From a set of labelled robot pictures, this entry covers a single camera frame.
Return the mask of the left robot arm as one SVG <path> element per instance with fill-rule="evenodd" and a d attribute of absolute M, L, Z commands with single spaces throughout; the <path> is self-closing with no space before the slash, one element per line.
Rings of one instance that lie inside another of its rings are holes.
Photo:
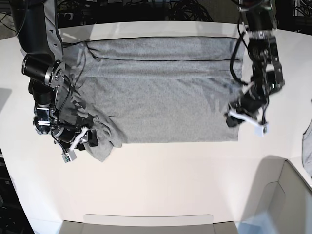
<path fill-rule="evenodd" d="M 234 0 L 233 3 L 239 10 L 238 22 L 243 24 L 245 30 L 239 33 L 230 59 L 230 72 L 236 82 L 248 86 L 248 89 L 228 104 L 226 123 L 233 128 L 243 122 L 250 122 L 266 131 L 265 115 L 262 115 L 261 121 L 257 121 L 257 112 L 261 109 L 265 113 L 270 95 L 279 92 L 285 84 L 273 34 L 277 26 L 272 4 L 269 0 Z M 234 59 L 245 35 L 249 36 L 246 48 L 253 70 L 250 82 L 238 78 L 234 71 Z"/>

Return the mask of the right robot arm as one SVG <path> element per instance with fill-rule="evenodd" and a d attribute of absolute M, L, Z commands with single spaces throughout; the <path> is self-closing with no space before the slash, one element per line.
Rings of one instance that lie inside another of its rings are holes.
<path fill-rule="evenodd" d="M 97 146 L 94 129 L 78 127 L 60 118 L 73 87 L 65 72 L 56 1 L 11 0 L 9 5 L 16 37 L 25 52 L 21 72 L 30 78 L 28 91 L 35 102 L 36 131 L 51 135 L 65 156 L 74 149 L 84 150 L 84 144 Z"/>

